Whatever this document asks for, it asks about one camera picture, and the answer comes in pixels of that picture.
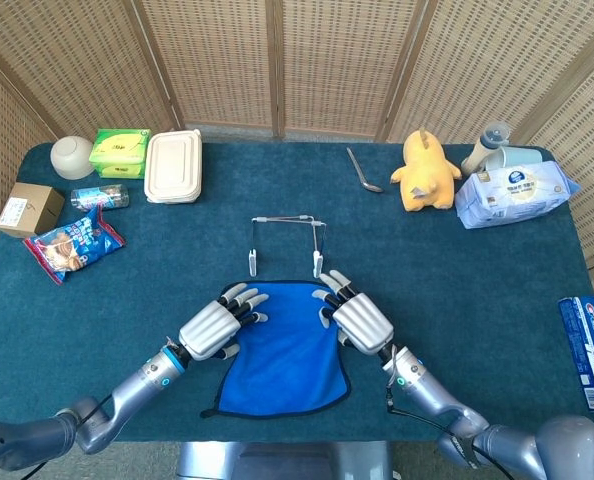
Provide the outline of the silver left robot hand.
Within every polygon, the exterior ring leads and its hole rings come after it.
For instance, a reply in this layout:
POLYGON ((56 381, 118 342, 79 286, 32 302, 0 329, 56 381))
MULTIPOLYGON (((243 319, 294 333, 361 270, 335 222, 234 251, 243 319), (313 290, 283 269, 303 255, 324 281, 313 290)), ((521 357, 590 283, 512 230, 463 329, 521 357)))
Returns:
POLYGON ((243 327, 268 320, 268 316, 256 308, 269 298, 269 294, 260 293, 246 283, 229 287, 180 329, 181 346, 193 360, 212 357, 243 327))

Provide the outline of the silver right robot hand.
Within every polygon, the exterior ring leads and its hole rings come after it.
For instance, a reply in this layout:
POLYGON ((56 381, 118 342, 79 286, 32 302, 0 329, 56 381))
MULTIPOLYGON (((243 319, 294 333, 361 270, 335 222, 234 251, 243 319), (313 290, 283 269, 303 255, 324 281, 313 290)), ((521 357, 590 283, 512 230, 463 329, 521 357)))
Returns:
POLYGON ((338 328, 338 341, 352 345, 365 355, 380 354, 392 345, 394 327, 376 304, 338 270, 321 273, 327 289, 317 289, 311 296, 324 302, 318 316, 324 328, 333 323, 338 328))

